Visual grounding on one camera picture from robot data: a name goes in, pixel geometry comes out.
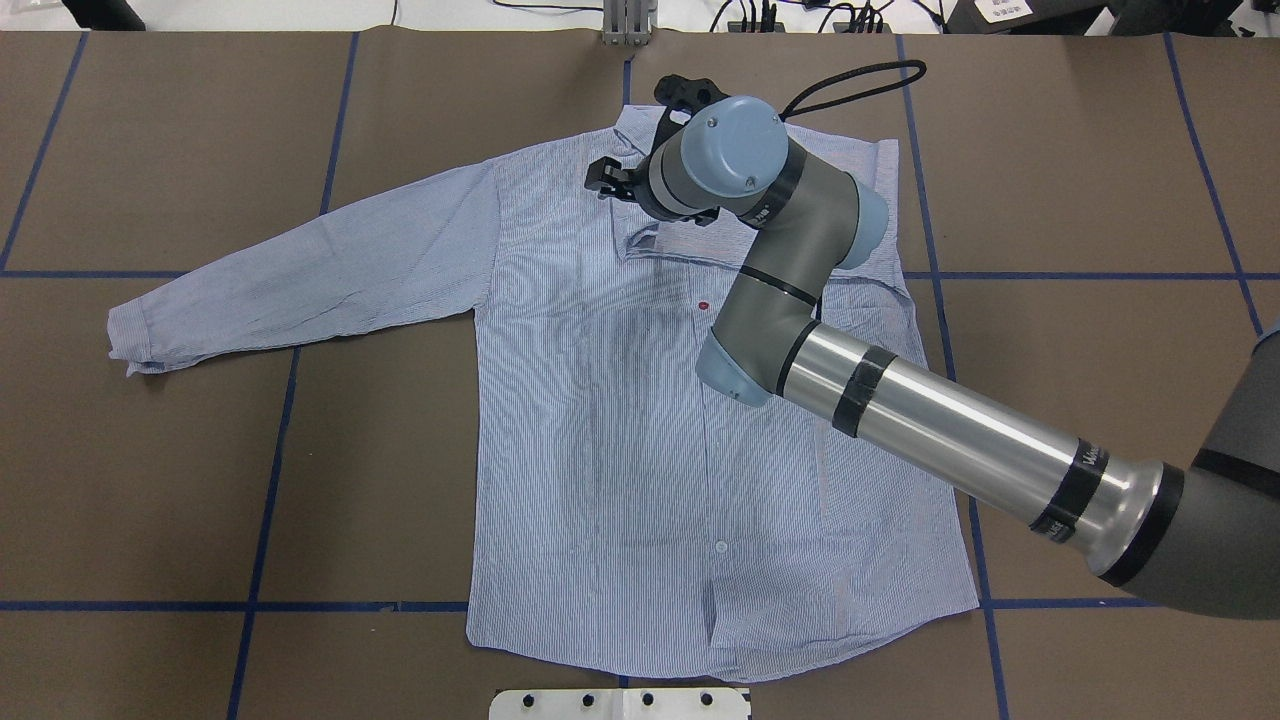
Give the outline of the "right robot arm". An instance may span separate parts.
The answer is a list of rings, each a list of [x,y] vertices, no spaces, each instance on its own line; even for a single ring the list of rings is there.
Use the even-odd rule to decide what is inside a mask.
[[[815,316],[833,270],[886,236],[872,188],[788,137],[774,109],[664,77],[650,154],[595,160],[588,190],[662,222],[727,210],[756,236],[699,359],[713,389],[777,396],[1076,548],[1101,580],[1212,618],[1279,614],[1277,332],[1256,343],[1188,469],[1132,462]]]

